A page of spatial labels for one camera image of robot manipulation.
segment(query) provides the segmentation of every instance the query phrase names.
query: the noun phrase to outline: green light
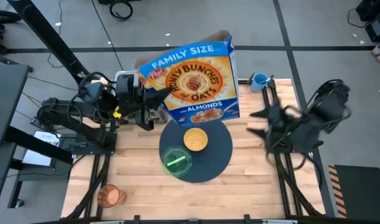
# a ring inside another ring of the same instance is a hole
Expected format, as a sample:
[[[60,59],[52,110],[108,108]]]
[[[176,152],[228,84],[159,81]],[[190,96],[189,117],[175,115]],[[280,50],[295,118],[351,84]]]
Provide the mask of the green light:
[[[185,156],[182,156],[182,157],[180,157],[180,158],[178,158],[178,159],[173,160],[172,162],[169,162],[169,163],[167,164],[167,166],[173,165],[173,164],[175,164],[176,162],[180,162],[180,161],[182,161],[183,159],[185,159]]]

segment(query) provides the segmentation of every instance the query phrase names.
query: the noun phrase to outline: gray floor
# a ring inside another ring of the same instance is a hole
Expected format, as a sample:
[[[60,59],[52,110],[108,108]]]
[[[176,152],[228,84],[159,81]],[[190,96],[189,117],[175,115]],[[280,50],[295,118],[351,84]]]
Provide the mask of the gray floor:
[[[59,22],[58,0],[33,0],[51,24]],[[279,0],[292,46],[373,45],[364,29],[346,22],[347,11],[360,0]],[[116,47],[164,47],[193,42],[214,30],[228,29],[236,45],[284,46],[274,4],[270,0],[141,0],[132,2],[133,17],[126,22],[111,18],[108,7],[96,4]],[[0,9],[12,11],[5,1]],[[111,47],[89,0],[62,0],[62,38],[69,47]],[[359,22],[352,14],[351,20]],[[23,23],[6,26],[4,44],[11,49],[45,48]],[[125,70],[134,59],[149,52],[118,52]],[[75,88],[64,68],[52,68],[48,54],[10,54],[19,63],[34,67],[30,76]],[[113,77],[120,69],[113,53],[80,53],[76,56],[90,71]],[[326,80],[343,79],[350,87],[349,106],[353,116],[329,136],[320,147],[324,169],[329,164],[380,167],[380,64],[368,51],[294,52],[306,99]],[[55,58],[52,62],[58,65]],[[240,78],[252,72],[292,78],[285,51],[237,50]],[[28,79],[24,91],[38,100],[48,97],[69,99],[74,92]],[[17,110],[33,117],[37,108],[22,97]],[[12,125],[32,134],[29,119],[16,113]],[[25,207],[6,209],[13,178],[7,180],[0,199],[0,223],[33,223],[57,220],[67,181],[25,183],[20,198]]]

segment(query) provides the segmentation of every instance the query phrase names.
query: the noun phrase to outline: cereal box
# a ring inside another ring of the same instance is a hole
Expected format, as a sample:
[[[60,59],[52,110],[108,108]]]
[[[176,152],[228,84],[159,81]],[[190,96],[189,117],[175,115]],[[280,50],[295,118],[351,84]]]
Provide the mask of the cereal box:
[[[181,127],[239,117],[234,48],[227,31],[146,61],[135,65],[140,81],[149,91],[173,89],[164,107]]]

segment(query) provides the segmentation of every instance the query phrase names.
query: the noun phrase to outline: blue mug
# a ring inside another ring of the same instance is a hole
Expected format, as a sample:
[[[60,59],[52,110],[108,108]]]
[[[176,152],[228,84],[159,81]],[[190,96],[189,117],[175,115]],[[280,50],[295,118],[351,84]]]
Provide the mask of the blue mug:
[[[261,91],[266,85],[269,83],[270,80],[272,80],[274,76],[268,77],[267,75],[263,73],[257,73],[254,74],[252,77],[252,83],[251,83],[251,89],[252,92],[257,93]]]

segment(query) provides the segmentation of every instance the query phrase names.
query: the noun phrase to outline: butcher block tabletop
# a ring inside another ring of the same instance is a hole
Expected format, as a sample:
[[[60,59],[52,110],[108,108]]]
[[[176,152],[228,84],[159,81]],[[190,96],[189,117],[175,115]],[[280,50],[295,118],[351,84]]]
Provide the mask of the butcher block tabletop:
[[[281,105],[297,106],[291,80],[275,81]],[[244,214],[255,219],[284,218],[276,168],[266,161],[263,140],[246,131],[246,128],[267,128],[265,119],[249,117],[264,108],[262,93],[252,93],[249,85],[240,85],[239,108],[241,118],[224,121],[234,147],[227,168],[218,177],[199,184],[181,181],[162,167],[159,138],[164,124],[157,124],[153,131],[134,124],[122,125],[118,129],[116,152],[111,156],[107,184],[125,191],[127,200],[103,209],[102,220],[133,220],[134,215],[140,215],[142,220],[243,219]],[[62,217],[73,211],[88,190],[93,160],[94,156],[86,156],[73,167]],[[301,160],[300,155],[292,155],[294,167]],[[295,176],[306,198],[324,213],[312,163],[306,162],[295,171]],[[295,214],[292,193],[288,192],[291,212]],[[96,193],[91,216],[96,215]]]

